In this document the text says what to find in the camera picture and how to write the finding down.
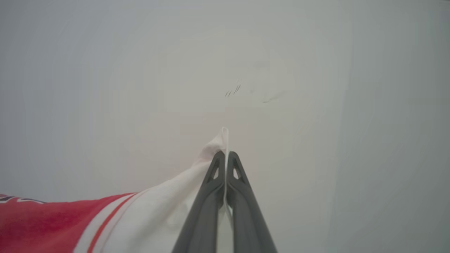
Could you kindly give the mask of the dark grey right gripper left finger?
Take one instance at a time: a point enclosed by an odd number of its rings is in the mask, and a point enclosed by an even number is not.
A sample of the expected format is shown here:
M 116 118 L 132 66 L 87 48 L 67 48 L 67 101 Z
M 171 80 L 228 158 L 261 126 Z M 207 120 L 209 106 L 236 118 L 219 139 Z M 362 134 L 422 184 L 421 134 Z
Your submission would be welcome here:
M 205 174 L 174 245 L 174 253 L 215 253 L 219 210 L 224 203 L 225 154 L 218 151 Z

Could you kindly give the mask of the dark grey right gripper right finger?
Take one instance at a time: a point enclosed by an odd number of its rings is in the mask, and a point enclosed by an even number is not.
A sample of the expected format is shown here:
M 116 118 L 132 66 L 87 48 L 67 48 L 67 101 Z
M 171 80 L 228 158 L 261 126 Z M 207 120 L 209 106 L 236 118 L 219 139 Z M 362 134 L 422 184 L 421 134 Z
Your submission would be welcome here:
M 231 151 L 226 171 L 226 200 L 232 209 L 235 253 L 276 253 L 277 249 L 238 154 Z

